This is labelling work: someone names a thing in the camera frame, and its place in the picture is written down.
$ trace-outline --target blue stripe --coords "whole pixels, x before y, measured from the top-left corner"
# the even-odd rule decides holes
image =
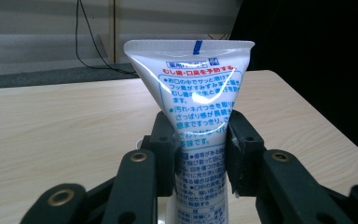
[[[202,45],[202,40],[197,40],[196,45],[194,45],[194,49],[193,49],[194,55],[200,54],[201,45]]]

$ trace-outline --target toothpaste tube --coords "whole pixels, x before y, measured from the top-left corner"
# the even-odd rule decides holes
[[[132,65],[181,139],[176,223],[228,223],[228,119],[253,42],[132,40]]]

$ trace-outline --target screw hole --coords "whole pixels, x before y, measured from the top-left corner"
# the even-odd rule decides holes
[[[147,155],[143,152],[137,152],[131,155],[132,161],[144,161],[147,159]]]
[[[290,161],[290,157],[281,152],[272,153],[272,158],[276,161]]]
[[[336,223],[334,218],[326,213],[319,213],[318,215],[316,215],[316,218],[319,220],[320,223],[323,223],[323,224],[335,224]]]
[[[72,189],[61,189],[48,198],[48,204],[50,206],[61,206],[71,201],[74,196],[75,192]]]
[[[133,212],[125,212],[118,217],[118,223],[131,224],[135,221],[135,219],[136,219],[136,215]]]

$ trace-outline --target printed label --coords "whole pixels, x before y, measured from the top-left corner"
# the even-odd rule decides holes
[[[227,223],[225,142],[242,73],[233,69],[186,77],[164,72],[158,80],[165,113],[183,150],[176,177],[176,221]]]
[[[195,69],[195,68],[207,68],[206,61],[192,61],[192,62],[167,62],[168,68],[174,69]]]

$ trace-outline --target brass screw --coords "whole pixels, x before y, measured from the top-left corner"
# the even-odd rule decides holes
[[[74,196],[75,192],[72,189],[61,189],[48,198],[48,204],[51,206],[61,206],[71,201]]]
[[[147,155],[143,152],[137,152],[131,155],[132,161],[145,161],[147,159]]]
[[[281,153],[281,152],[272,153],[272,158],[276,161],[290,161],[290,157],[285,153]]]

